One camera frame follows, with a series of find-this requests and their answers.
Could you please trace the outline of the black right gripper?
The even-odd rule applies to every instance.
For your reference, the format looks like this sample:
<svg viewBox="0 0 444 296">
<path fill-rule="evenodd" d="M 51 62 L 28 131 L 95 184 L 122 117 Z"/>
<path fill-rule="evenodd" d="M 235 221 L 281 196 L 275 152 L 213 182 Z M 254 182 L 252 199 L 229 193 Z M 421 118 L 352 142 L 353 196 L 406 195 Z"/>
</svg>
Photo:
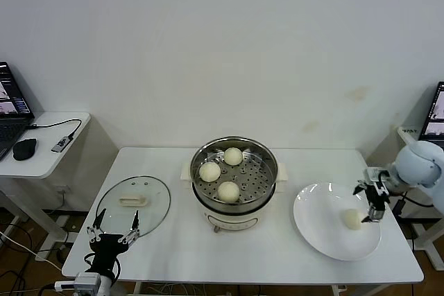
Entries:
<svg viewBox="0 0 444 296">
<path fill-rule="evenodd" d="M 384 216 L 386 203 L 389 203 L 389 192 L 382 182 L 376 181 L 368 185 L 364 180 L 358 180 L 352 194 L 357 195 L 366 190 L 370 206 L 361 223 L 378 223 Z"/>
</svg>

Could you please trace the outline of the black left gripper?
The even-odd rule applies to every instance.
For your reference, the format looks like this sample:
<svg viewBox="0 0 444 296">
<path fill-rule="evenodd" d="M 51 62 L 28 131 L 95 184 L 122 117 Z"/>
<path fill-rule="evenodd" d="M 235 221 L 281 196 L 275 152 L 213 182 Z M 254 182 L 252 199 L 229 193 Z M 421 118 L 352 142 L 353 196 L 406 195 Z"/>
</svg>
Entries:
<svg viewBox="0 0 444 296">
<path fill-rule="evenodd" d="M 139 211 L 134 214 L 130 230 L 124 234 L 103 234 L 101 223 L 105 215 L 105 209 L 94 219 L 92 226 L 87 227 L 89 247 L 94 253 L 92 270 L 112 270 L 114 262 L 120 254 L 126 252 L 140 236 Z"/>
</svg>

